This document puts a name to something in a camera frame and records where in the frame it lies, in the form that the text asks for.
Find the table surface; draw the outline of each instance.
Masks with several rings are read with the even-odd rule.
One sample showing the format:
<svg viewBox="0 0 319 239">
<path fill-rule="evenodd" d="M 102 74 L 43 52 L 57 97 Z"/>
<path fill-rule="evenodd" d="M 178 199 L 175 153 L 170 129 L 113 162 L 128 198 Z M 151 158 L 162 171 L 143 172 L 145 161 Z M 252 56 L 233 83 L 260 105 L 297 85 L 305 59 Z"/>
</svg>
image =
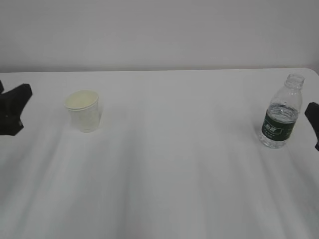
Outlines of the table surface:
<svg viewBox="0 0 319 239">
<path fill-rule="evenodd" d="M 306 80 L 281 149 L 257 137 L 289 73 Z M 25 128 L 0 138 L 1 239 L 312 239 L 319 152 L 304 111 L 310 69 L 0 73 L 30 83 Z M 63 101 L 100 96 L 97 131 L 70 126 Z"/>
</svg>

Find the bottle label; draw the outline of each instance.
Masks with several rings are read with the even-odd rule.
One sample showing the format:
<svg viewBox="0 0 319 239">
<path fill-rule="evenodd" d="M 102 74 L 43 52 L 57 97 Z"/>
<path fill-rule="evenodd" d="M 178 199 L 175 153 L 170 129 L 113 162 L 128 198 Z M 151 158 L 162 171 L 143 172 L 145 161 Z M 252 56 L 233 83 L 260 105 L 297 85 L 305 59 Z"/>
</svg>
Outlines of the bottle label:
<svg viewBox="0 0 319 239">
<path fill-rule="evenodd" d="M 293 123 L 281 123 L 275 121 L 269 117 L 266 113 L 263 127 L 261 129 L 262 133 L 269 139 L 274 141 L 285 141 L 290 137 L 291 132 L 293 131 Z"/>
</svg>

